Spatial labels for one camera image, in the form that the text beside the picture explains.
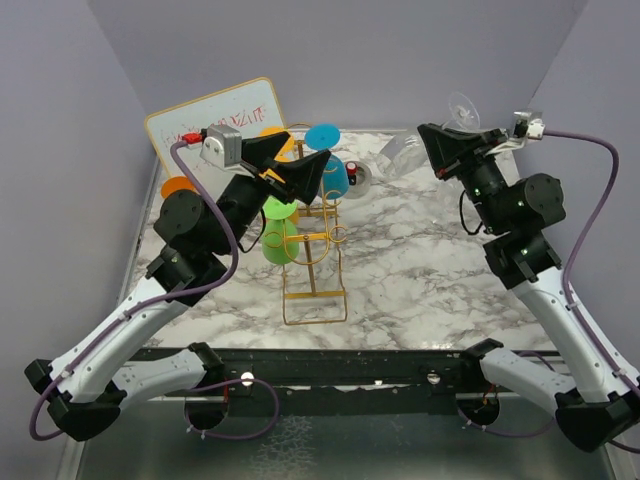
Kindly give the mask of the yellow plastic wine glass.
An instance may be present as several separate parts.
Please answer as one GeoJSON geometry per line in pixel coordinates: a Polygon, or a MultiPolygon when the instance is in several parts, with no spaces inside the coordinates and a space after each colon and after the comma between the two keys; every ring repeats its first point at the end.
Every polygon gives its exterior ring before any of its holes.
{"type": "Polygon", "coordinates": [[[280,148],[279,152],[278,152],[278,156],[285,156],[288,155],[290,152],[293,151],[294,149],[294,145],[295,145],[295,139],[294,137],[291,135],[291,133],[279,126],[269,126],[264,128],[259,136],[260,137],[265,137],[265,136],[269,136],[269,135],[274,135],[274,134],[279,134],[279,133],[287,133],[288,134],[288,139],[286,140],[286,142],[284,143],[284,145],[280,148]]]}

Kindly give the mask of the frosted clear tumbler glass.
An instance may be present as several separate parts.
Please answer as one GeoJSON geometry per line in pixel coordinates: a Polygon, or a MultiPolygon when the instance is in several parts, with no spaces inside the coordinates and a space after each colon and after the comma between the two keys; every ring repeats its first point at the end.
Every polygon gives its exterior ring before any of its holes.
{"type": "MultiPolygon", "coordinates": [[[[454,92],[448,98],[450,117],[440,124],[445,129],[478,132],[480,115],[473,102],[463,93],[454,92]]],[[[375,164],[383,178],[397,180],[428,162],[428,155],[416,129],[395,134],[380,150],[375,164]]]]}

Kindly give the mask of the blue plastic wine glass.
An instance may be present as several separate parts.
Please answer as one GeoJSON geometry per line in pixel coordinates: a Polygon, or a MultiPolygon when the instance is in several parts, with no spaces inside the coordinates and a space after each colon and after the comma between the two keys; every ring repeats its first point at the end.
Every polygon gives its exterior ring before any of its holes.
{"type": "MultiPolygon", "coordinates": [[[[311,127],[305,134],[306,145],[314,151],[331,150],[341,139],[341,132],[333,124],[319,124],[311,127]]],[[[326,200],[337,200],[349,189],[349,181],[344,163],[331,154],[323,172],[322,187],[318,195],[326,200]]]]}

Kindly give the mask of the green plastic wine glass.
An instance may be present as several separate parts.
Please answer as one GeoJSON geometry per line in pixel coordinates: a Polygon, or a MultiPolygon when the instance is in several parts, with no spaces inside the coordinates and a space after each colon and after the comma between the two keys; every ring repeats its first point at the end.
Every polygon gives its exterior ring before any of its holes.
{"type": "Polygon", "coordinates": [[[292,216],[297,214],[295,202],[282,203],[270,197],[264,204],[267,220],[261,238],[262,253],[272,264],[286,265],[293,262],[299,254],[299,243],[291,240],[298,234],[292,216]]]}

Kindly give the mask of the orange plastic wine glass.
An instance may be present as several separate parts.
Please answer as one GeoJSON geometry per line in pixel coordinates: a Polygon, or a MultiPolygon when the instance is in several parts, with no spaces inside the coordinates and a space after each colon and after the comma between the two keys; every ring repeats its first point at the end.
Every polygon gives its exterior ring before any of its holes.
{"type": "Polygon", "coordinates": [[[167,199],[170,195],[180,190],[196,192],[195,186],[186,176],[174,176],[162,184],[160,194],[163,199],[167,199]]]}

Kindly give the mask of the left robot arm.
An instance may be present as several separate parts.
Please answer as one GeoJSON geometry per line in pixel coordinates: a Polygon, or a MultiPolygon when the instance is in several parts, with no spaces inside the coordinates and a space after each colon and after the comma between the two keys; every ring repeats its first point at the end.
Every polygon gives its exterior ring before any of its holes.
{"type": "Polygon", "coordinates": [[[236,173],[218,198],[197,179],[171,193],[154,225],[163,248],[133,290],[65,354],[26,367],[39,395],[35,411],[49,415],[56,435],[86,441],[133,404],[181,390],[206,395],[226,385],[223,362],[204,343],[150,362],[133,357],[162,327],[234,276],[242,238],[267,200],[315,199],[331,154],[320,150],[281,162],[278,154],[289,138],[286,131],[244,138],[232,128],[210,126],[171,146],[179,168],[185,167],[181,151],[197,145],[203,157],[236,173]]]}

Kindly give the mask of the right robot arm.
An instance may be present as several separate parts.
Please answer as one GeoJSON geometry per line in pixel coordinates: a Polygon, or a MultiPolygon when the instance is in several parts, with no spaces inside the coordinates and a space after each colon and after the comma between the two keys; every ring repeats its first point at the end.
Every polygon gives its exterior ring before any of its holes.
{"type": "Polygon", "coordinates": [[[613,443],[639,422],[639,372],[606,337],[572,288],[575,260],[562,261],[545,238],[545,228],[566,217],[559,179],[536,174],[508,184],[495,157],[545,137],[579,139],[615,147],[587,135],[547,129],[540,120],[521,118],[514,129],[477,133],[421,124],[417,132],[437,179],[457,179],[474,205],[486,233],[492,273],[536,317],[569,372],[541,367],[494,340],[468,349],[459,367],[461,383],[481,391],[505,387],[553,416],[578,449],[593,452],[613,443]]]}

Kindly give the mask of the small bottle with red cap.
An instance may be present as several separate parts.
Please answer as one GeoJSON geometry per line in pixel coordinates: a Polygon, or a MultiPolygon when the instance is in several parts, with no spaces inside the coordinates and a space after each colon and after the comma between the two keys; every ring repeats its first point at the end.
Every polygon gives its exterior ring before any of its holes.
{"type": "Polygon", "coordinates": [[[358,183],[358,165],[356,162],[350,161],[345,164],[345,170],[347,173],[350,186],[355,186],[358,183]]]}

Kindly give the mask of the clear tape roll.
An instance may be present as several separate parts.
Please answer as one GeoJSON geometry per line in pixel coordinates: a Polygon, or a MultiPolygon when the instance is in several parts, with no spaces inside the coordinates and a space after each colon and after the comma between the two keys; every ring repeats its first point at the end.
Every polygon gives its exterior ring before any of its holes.
{"type": "Polygon", "coordinates": [[[362,198],[369,192],[371,187],[372,174],[369,167],[359,161],[353,162],[358,165],[358,183],[355,186],[350,186],[348,181],[348,190],[344,195],[346,199],[362,198]]]}

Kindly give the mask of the small whiteboard with yellow frame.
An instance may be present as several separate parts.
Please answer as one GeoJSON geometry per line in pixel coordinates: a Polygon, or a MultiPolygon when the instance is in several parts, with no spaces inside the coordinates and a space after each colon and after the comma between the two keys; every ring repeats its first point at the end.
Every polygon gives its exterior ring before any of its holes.
{"type": "Polygon", "coordinates": [[[267,127],[284,127],[271,80],[255,78],[155,112],[144,122],[156,155],[170,176],[180,173],[169,153],[171,145],[184,134],[211,124],[232,127],[248,138],[258,136],[267,127]]]}

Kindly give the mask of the black front rail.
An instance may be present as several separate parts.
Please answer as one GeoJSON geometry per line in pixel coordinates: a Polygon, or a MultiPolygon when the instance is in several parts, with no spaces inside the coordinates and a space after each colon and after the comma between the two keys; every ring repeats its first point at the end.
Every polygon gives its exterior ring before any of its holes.
{"type": "Polygon", "coordinates": [[[493,397],[461,350],[278,350],[216,348],[227,379],[245,372],[269,383],[209,393],[168,394],[202,422],[230,417],[352,416],[427,413],[454,415],[460,399],[493,397]]]}

